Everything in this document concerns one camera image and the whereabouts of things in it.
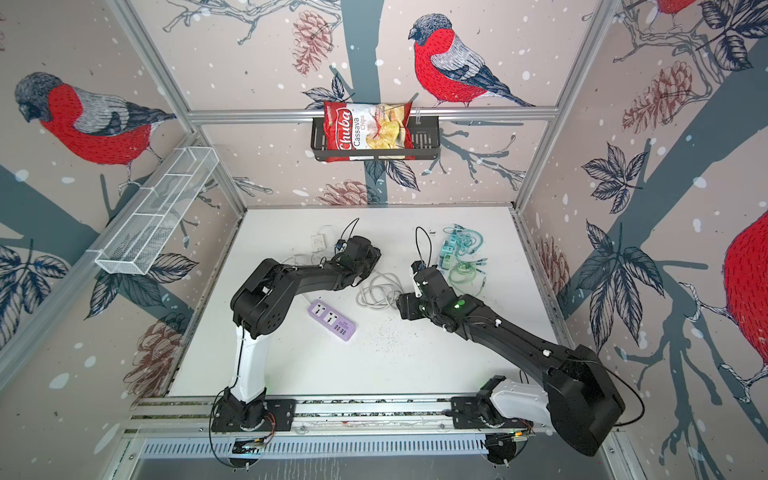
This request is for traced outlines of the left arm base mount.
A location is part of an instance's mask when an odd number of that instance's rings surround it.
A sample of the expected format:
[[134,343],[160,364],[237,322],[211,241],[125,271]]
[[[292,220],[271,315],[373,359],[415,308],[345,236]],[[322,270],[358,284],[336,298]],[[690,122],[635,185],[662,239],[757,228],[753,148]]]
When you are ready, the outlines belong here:
[[294,399],[257,398],[244,404],[226,396],[215,403],[211,421],[213,433],[287,432],[296,413]]

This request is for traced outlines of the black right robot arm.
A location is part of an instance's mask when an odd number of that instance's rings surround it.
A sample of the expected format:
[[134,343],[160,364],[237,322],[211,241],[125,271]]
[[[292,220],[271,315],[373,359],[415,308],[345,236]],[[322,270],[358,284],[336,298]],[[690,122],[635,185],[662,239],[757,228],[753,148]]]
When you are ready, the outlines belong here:
[[415,291],[397,299],[402,319],[428,319],[517,366],[543,388],[542,422],[554,427],[577,452],[597,453],[618,425],[625,403],[593,350],[547,341],[504,319],[476,297],[456,294],[435,266],[415,261],[411,270]]

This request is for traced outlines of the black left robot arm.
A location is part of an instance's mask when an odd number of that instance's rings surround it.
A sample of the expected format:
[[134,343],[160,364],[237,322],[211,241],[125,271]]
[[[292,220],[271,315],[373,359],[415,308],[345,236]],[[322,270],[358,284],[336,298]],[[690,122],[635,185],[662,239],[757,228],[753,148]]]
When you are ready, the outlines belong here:
[[230,308],[238,354],[233,383],[224,389],[222,402],[241,422],[258,423],[263,417],[269,336],[286,320],[294,298],[355,287],[373,273],[381,258],[381,250],[361,236],[338,245],[331,258],[313,265],[265,259],[233,295]]

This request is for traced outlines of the white blue power strip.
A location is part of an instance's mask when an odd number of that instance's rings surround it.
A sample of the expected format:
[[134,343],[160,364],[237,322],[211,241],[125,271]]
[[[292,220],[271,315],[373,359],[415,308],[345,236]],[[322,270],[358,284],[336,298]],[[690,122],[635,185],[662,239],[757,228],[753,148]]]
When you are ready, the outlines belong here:
[[[427,262],[425,263],[427,266],[437,267],[437,265],[429,265]],[[396,307],[397,297],[400,294],[410,293],[415,291],[413,280],[412,280],[412,271],[411,271],[411,286],[412,286],[412,289],[408,291],[406,289],[405,284],[394,273],[382,273],[382,272],[374,271],[372,275],[369,277],[368,283],[363,285],[360,291],[358,292],[356,296],[356,302],[359,306],[373,309],[373,310],[384,310],[384,309],[398,310]]]

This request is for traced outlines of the light green charger with cable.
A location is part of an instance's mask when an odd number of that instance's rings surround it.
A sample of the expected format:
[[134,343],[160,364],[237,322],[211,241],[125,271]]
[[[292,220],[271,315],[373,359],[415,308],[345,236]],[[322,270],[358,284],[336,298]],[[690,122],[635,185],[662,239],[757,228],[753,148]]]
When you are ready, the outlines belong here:
[[478,296],[487,283],[487,259],[457,260],[448,271],[448,283],[459,294]]

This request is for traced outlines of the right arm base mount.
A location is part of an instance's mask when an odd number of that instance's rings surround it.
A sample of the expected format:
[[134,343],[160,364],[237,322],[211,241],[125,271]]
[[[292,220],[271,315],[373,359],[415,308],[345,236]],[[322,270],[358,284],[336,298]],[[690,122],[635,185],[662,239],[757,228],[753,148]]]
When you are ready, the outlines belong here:
[[450,407],[442,412],[450,417],[455,429],[522,429],[531,431],[533,424],[525,419],[504,417],[489,400],[470,396],[450,399]]

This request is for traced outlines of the teal charger with cable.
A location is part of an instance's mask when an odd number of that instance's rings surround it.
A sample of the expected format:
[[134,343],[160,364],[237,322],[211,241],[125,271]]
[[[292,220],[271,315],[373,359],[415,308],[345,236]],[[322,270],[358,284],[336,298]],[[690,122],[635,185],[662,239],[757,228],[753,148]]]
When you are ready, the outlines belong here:
[[462,239],[459,235],[449,235],[443,243],[441,255],[444,257],[456,257],[461,254]]

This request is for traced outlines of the purple power strip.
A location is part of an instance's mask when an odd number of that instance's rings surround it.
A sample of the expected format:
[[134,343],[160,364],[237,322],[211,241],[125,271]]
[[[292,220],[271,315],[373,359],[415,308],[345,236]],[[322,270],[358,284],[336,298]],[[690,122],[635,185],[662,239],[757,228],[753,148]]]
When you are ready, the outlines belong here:
[[312,319],[344,342],[349,342],[356,332],[356,324],[321,300],[312,302],[308,308]]

